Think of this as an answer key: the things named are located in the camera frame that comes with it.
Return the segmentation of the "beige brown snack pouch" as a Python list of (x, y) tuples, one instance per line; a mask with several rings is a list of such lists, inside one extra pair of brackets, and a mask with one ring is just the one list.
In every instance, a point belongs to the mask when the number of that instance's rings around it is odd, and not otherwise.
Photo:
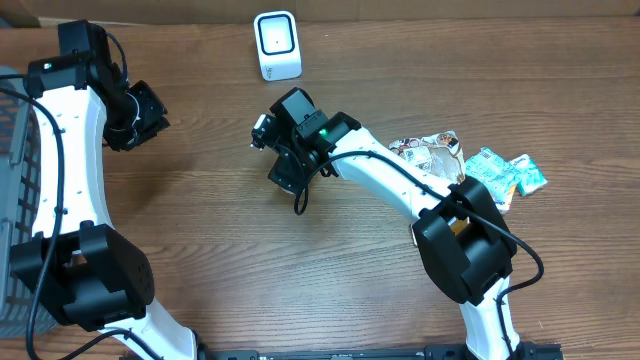
[(452, 183), (465, 180), (463, 151), (456, 133), (444, 131), (430, 136), (402, 138), (388, 148), (410, 164)]

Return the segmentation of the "teal wet wipes pack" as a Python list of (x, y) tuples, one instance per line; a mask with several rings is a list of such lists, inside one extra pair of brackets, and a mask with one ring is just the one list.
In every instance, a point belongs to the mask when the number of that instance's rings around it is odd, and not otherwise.
[(518, 171), (488, 147), (483, 147), (465, 163), (466, 175), (480, 181), (493, 200), (518, 184)]

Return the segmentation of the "orange tissue pack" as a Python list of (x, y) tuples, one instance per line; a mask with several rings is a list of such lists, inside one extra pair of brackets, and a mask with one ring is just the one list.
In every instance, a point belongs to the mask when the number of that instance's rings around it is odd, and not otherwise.
[(512, 200), (517, 186), (513, 184), (503, 195), (498, 196), (494, 203), (501, 214), (506, 214), (512, 205)]

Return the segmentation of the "green lid jar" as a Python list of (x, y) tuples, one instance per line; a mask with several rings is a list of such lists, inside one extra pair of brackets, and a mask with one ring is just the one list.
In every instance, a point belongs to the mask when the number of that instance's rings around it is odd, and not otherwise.
[(279, 187), (279, 189), (280, 189), (281, 191), (283, 191), (284, 193), (289, 194), (289, 195), (292, 195), (292, 196), (297, 194), (297, 192), (295, 191), (295, 189), (291, 189), (291, 188), (289, 188), (289, 187), (282, 187), (282, 186), (280, 186), (280, 187)]

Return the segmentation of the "small teal tissue pack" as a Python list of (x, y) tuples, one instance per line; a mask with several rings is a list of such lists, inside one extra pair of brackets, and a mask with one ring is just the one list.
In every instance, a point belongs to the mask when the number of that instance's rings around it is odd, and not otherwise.
[(510, 164), (518, 171), (517, 189), (523, 197), (531, 195), (548, 184), (540, 168), (528, 154), (511, 160)]

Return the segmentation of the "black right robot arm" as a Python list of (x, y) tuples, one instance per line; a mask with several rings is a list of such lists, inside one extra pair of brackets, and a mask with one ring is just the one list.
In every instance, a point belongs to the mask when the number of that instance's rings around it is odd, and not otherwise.
[(356, 119), (327, 116), (298, 87), (258, 118), (251, 136), (252, 147), (277, 153), (269, 178), (294, 195), (296, 214), (305, 212), (316, 175), (352, 181), (394, 208), (410, 223), (431, 281), (459, 304), (467, 353), (519, 358), (506, 295), (516, 242), (482, 183), (455, 184), (419, 169)]

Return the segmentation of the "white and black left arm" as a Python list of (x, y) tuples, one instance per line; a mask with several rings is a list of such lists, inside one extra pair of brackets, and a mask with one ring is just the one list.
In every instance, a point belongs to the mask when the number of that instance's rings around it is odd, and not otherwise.
[(30, 63), (19, 99), (40, 135), (39, 203), (31, 240), (13, 245), (9, 266), (32, 295), (25, 348), (37, 355), (36, 317), (76, 325), (94, 343), (115, 338), (141, 359), (202, 359), (197, 334), (155, 296), (145, 253), (119, 234), (104, 189), (103, 152), (129, 151), (168, 126), (145, 82), (114, 62), (117, 39), (86, 20), (58, 28), (60, 53)]

